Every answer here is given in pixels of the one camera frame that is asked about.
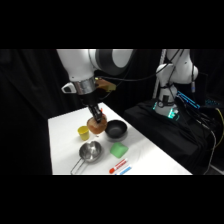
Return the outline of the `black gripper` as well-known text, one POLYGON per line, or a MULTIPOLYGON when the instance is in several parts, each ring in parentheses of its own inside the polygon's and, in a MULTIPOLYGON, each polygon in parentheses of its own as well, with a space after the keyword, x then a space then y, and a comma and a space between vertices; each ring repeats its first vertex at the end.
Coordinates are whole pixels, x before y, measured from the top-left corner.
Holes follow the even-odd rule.
POLYGON ((91 93, 80 95, 81 102, 85 105, 88 106, 91 114, 95 118, 97 122, 100 122, 103 117, 103 112, 102 110, 97 106, 99 102, 99 95, 98 91, 95 90, 91 93))

